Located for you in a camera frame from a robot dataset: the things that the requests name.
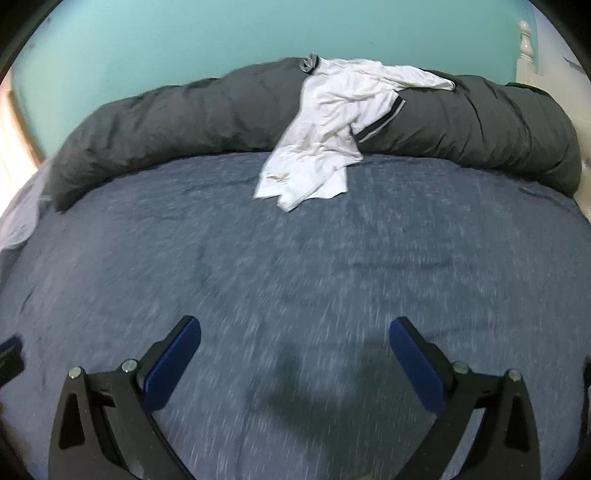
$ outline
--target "wooden bedpost finial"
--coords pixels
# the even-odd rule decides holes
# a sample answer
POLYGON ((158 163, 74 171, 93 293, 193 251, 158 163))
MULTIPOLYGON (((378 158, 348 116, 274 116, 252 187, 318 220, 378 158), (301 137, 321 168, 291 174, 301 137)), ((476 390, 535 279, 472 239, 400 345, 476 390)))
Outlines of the wooden bedpost finial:
POLYGON ((521 59, 530 63, 534 62, 534 49, 531 46, 531 27, 525 20, 519 22, 519 31, 521 32, 521 59))

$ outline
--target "white bedpost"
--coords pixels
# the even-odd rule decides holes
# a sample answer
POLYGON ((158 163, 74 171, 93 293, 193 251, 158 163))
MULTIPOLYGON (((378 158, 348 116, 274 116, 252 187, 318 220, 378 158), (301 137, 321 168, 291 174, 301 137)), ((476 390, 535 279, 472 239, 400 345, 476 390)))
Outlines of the white bedpost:
POLYGON ((515 81, 530 85, 531 74, 536 73, 534 65, 534 49, 531 46, 531 27, 525 20, 519 22, 521 43, 519 44, 519 59, 517 60, 517 74, 515 81))

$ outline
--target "black clamp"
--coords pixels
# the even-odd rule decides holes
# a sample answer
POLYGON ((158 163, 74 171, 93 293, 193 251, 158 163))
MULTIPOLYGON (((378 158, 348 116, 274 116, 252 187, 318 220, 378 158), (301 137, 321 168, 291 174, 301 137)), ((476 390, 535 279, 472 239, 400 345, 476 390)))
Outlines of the black clamp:
POLYGON ((201 343, 199 321, 184 316, 141 360, 128 359, 112 372, 72 368, 61 392, 51 434, 52 480, 136 480, 113 427, 121 425, 144 478, 191 480, 151 413, 166 405, 201 343))
MULTIPOLYGON (((199 322, 186 316, 140 361, 90 375, 72 368, 51 436, 50 480, 134 480, 134 468, 152 480, 194 480, 151 413, 166 405, 200 340, 199 322), (109 407, 120 429, 113 428, 109 407), (133 450, 134 465, 122 454, 118 433, 133 450)), ((425 408, 439 416, 396 480, 439 480, 475 408, 485 413, 456 479, 539 480, 534 414, 519 372, 495 377, 451 364, 404 317, 391 323, 389 342, 425 408)))
POLYGON ((517 370, 496 377, 452 364, 405 317, 391 323, 389 342, 423 406, 438 415, 396 480, 439 480, 476 408, 485 412, 455 479, 540 479, 534 412, 517 370))

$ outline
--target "blue gripper pad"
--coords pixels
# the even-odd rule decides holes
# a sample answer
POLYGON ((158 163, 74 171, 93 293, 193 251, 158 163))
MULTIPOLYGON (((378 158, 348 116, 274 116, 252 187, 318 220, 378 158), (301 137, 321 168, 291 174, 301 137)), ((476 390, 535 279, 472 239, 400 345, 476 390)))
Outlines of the blue gripper pad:
POLYGON ((150 369, 145 378, 138 382, 144 390, 143 406, 147 413, 160 410, 167 404, 200 344, 199 321, 187 315, 162 342, 150 347, 141 361, 143 364, 144 359, 148 358, 150 369))
POLYGON ((419 335, 408 319, 397 318, 390 323, 390 348, 406 373, 419 400, 428 411, 441 415, 445 411, 446 396, 443 381, 431 362, 417 345, 413 335, 419 335))

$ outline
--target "wrinkled fabric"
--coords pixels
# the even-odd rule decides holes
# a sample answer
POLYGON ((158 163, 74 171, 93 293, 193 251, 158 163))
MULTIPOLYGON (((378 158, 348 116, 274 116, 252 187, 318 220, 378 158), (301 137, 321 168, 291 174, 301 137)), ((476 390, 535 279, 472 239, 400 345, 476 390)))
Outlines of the wrinkled fabric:
POLYGON ((398 114, 400 90, 453 90, 454 84, 411 66, 371 60, 316 58, 301 88, 300 111, 263 166, 255 198, 278 196, 289 212, 309 198, 347 191, 345 168, 363 159, 356 143, 376 135, 398 114))
POLYGON ((201 347, 156 420, 196 478, 391 480, 433 422, 387 345, 404 314, 452 361, 522 372, 556 480, 591 345, 591 227, 574 201, 372 155, 347 195, 285 215, 252 200, 267 157, 174 161, 41 218, 0 292, 0 339, 19 333, 27 363, 0 391, 2 421, 34 477, 68 370, 139 358, 192 314, 201 347))

